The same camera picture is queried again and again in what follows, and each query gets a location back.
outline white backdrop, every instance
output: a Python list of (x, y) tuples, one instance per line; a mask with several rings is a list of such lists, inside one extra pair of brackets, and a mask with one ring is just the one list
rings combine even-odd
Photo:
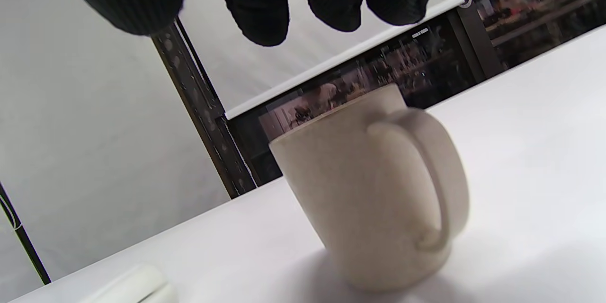
[(82, 0), (0, 8), (0, 179), (52, 280), (229, 200), (151, 39)]
[[(429, 0), (427, 18), (463, 0)], [(362, 26), (341, 33), (320, 22), (307, 0), (288, 0), (290, 27), (280, 46), (264, 48), (240, 32), (223, 0), (186, 0), (180, 19), (216, 90), (227, 117), (317, 76), (358, 53), (402, 33), (362, 5)]]

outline glass window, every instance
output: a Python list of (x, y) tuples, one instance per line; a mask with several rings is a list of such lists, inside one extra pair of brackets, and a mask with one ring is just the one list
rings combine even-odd
[(476, 4), (506, 69), (606, 23), (606, 0), (478, 0)]
[(271, 156), (270, 141), (389, 83), (398, 84), (409, 106), (421, 108), (476, 84), (446, 15), (233, 119), (232, 133), (258, 185), (282, 175)]

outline ceramic mug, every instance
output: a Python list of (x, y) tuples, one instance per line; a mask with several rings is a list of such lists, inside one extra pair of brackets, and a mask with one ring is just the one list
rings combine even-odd
[(270, 143), (295, 197), (348, 282), (406, 288), (446, 262), (469, 193), (446, 129), (396, 85), (365, 94)]

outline black pole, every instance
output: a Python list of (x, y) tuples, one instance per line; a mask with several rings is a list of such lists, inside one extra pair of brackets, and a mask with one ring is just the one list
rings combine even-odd
[(48, 276), (48, 273), (44, 268), (42, 261), (38, 257), (36, 249), (34, 249), (34, 245), (32, 244), (32, 241), (27, 236), (26, 228), (23, 227), (23, 225), (21, 224), (21, 220), (19, 219), (17, 212), (15, 212), (13, 204), (11, 204), (9, 200), (9, 196), (4, 191), (2, 183), (0, 183), (0, 197), (2, 197), (2, 199), (4, 200), (4, 202), (6, 202), (7, 205), (5, 206), (0, 202), (0, 206), (2, 206), (2, 209), (4, 210), (7, 219), (10, 221), (11, 226), (17, 227), (17, 229), (15, 229), (15, 234), (17, 234), (17, 238), (19, 238), (21, 245), (23, 245), (23, 249), (26, 251), (27, 256), (30, 258), (30, 261), (32, 262), (32, 265), (40, 276), (40, 279), (42, 280), (44, 285), (50, 284), (50, 277)]
[(229, 196), (234, 199), (255, 189), (253, 176), (227, 128), (221, 101), (179, 19), (151, 39)]

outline roller blind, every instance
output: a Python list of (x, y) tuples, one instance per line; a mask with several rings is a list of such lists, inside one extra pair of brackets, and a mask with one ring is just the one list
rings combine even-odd
[[(462, 2), (429, 0), (426, 18)], [(392, 27), (363, 4), (362, 26), (354, 33), (341, 33), (320, 22), (309, 9), (307, 0), (288, 0), (288, 3), (290, 28), (286, 41), (280, 46), (265, 48), (241, 34), (225, 1), (185, 1), (180, 19), (228, 118), (412, 27)]]

